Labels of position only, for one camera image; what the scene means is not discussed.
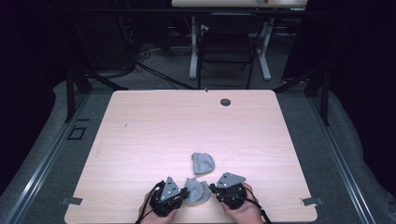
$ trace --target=grommet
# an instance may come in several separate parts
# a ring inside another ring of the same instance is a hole
[[[224,106],[229,106],[231,104],[231,101],[229,99],[221,99],[220,103]]]

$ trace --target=human hand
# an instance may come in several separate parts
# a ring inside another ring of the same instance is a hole
[[[147,193],[145,196],[145,200],[143,201],[142,205],[139,208],[139,216],[142,214],[143,206],[145,204],[146,199],[148,198],[149,194]],[[168,224],[172,221],[172,219],[175,217],[177,213],[177,209],[174,209],[171,213],[168,214],[167,217],[159,217],[157,214],[152,212],[152,207],[149,205],[149,202],[151,200],[151,197],[148,198],[148,205],[146,206],[146,209],[143,213],[143,216],[148,213],[146,217],[144,217],[140,224]]]
[[[247,183],[242,183],[242,185],[247,188],[247,198],[255,201],[255,198],[253,195],[250,193],[253,192],[252,187],[247,184]],[[262,224],[262,214],[260,213],[259,208],[254,204],[250,202],[244,202],[242,206],[238,209],[232,210],[227,204],[225,203],[220,203],[221,207],[224,210],[224,213],[227,214],[228,216],[232,217],[235,219],[236,223],[238,224]]]

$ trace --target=table leg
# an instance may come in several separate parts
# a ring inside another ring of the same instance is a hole
[[[270,19],[268,22],[264,24],[264,40],[262,41],[262,48],[258,50],[259,54],[259,61],[260,61],[260,66],[262,67],[262,75],[264,77],[264,80],[271,80],[271,74],[270,70],[268,69],[268,63],[267,60],[265,59],[265,53],[268,49],[268,43],[271,38],[271,33],[274,27],[274,19]]]
[[[197,66],[198,66],[198,53],[197,53],[197,23],[195,17],[191,18],[191,64],[190,64],[190,78],[197,78]]]

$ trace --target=gray plastic piece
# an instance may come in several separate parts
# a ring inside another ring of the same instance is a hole
[[[210,199],[211,191],[205,181],[199,182],[195,178],[187,178],[185,188],[190,192],[185,203],[205,203]]]
[[[163,194],[161,195],[161,201],[165,201],[173,196],[176,196],[180,193],[180,189],[173,181],[172,177],[168,176],[165,182],[165,186],[163,187]]]
[[[308,205],[318,206],[324,204],[324,201],[321,198],[307,198],[307,199],[301,199],[301,203],[305,206]]]
[[[63,198],[61,201],[61,204],[63,205],[69,205],[69,204],[80,205],[81,203],[82,203],[82,199],[75,197]]]
[[[240,175],[233,175],[231,173],[224,173],[216,184],[216,188],[218,189],[227,189],[234,185],[240,184],[247,180],[246,178]]]

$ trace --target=gray bracket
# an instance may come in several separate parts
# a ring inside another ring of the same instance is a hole
[[[240,175],[233,175],[228,172],[224,173],[216,184],[216,188],[218,189],[227,189],[234,185],[240,184],[247,180],[246,178]]]
[[[305,206],[308,205],[318,206],[324,204],[324,201],[321,198],[307,198],[307,199],[301,199],[301,203]]]
[[[165,182],[165,186],[163,187],[163,194],[161,195],[161,201],[165,201],[167,199],[172,198],[180,193],[180,189],[173,181],[172,177],[168,176]]]
[[[63,205],[69,205],[69,204],[80,205],[81,202],[82,202],[82,199],[71,197],[71,198],[63,198],[61,201],[61,204],[63,204]]]

